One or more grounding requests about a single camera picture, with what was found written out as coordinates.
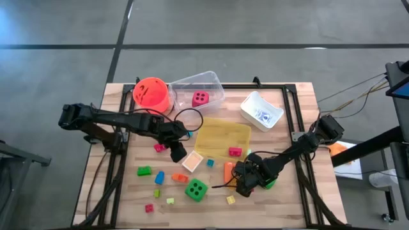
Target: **yellow block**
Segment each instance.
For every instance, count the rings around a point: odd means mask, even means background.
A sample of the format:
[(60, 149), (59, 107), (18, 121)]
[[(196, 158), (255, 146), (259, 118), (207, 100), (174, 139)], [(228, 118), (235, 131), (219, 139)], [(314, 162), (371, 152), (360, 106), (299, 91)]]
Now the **yellow block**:
[(227, 197), (226, 198), (227, 200), (228, 200), (228, 203), (229, 204), (233, 204), (233, 203), (235, 203), (236, 202), (236, 200), (235, 200), (235, 197), (234, 196), (229, 196), (229, 197)]

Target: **small cube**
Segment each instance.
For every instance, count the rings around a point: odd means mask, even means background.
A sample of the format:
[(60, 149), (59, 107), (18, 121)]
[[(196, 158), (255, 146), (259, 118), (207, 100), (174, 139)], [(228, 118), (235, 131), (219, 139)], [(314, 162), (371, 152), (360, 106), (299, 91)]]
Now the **small cube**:
[(235, 147), (230, 147), (229, 148), (229, 155), (232, 157), (239, 157), (242, 155), (242, 149), (241, 148), (235, 148)]
[(215, 164), (214, 160), (212, 160), (212, 159), (207, 160), (207, 166), (213, 167), (214, 164)]
[(192, 97), (192, 107), (209, 103), (209, 94), (205, 91), (195, 91)]
[(232, 195), (229, 197), (226, 197), (226, 199), (228, 200), (228, 204), (234, 204), (236, 202), (235, 197)]
[(173, 197), (172, 198), (167, 198), (166, 203), (167, 204), (174, 204), (174, 198)]
[(166, 146), (164, 144), (156, 144), (153, 146), (157, 153), (166, 150)]
[(147, 204), (147, 205), (145, 205), (145, 212), (146, 212), (146, 213), (151, 213), (151, 212), (153, 212), (153, 204)]
[(155, 197), (158, 198), (160, 196), (160, 190), (159, 189), (155, 189)]

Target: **orange block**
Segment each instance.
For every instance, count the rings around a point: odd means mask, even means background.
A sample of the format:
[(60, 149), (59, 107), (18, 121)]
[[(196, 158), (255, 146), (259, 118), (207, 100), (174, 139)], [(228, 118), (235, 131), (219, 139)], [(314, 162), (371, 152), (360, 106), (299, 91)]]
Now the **orange block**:
[(189, 181), (189, 177), (180, 173), (174, 173), (172, 174), (172, 179), (174, 181), (179, 181), (182, 183), (187, 183)]
[(227, 183), (231, 180), (231, 171), (236, 166), (236, 163), (226, 162), (224, 163), (224, 182)]

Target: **red block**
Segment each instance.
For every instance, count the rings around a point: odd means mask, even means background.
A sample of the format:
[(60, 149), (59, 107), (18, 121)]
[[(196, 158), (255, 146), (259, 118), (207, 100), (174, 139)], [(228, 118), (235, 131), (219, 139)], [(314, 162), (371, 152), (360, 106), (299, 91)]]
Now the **red block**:
[(230, 147), (229, 148), (229, 155), (232, 157), (239, 157), (242, 155), (242, 149), (241, 148), (234, 148)]
[(158, 152), (158, 153), (161, 152), (161, 151), (166, 150), (166, 147), (165, 147), (164, 144), (156, 144), (156, 145), (153, 146), (153, 148), (155, 148), (156, 152)]
[(192, 97), (192, 107), (209, 103), (209, 94), (205, 91), (196, 91)]
[(145, 205), (145, 212), (146, 213), (153, 212), (153, 204)]

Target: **green block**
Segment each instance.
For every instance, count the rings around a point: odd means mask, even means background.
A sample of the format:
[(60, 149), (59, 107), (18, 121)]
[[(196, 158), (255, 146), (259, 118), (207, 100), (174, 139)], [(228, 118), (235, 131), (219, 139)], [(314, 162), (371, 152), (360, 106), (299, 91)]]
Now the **green block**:
[(206, 194), (207, 186), (198, 179), (193, 179), (187, 185), (185, 189), (186, 195), (190, 196), (193, 200), (199, 202), (202, 200), (203, 196)]
[(271, 187), (273, 187), (273, 185), (275, 184), (275, 181), (276, 181), (276, 180), (277, 180), (277, 179), (271, 181), (268, 185), (266, 185), (265, 189), (270, 189)]
[(160, 190), (155, 189), (155, 197), (158, 198), (160, 196)]
[(150, 166), (145, 166), (145, 167), (138, 167), (138, 176), (146, 176), (146, 175), (151, 175), (152, 170)]

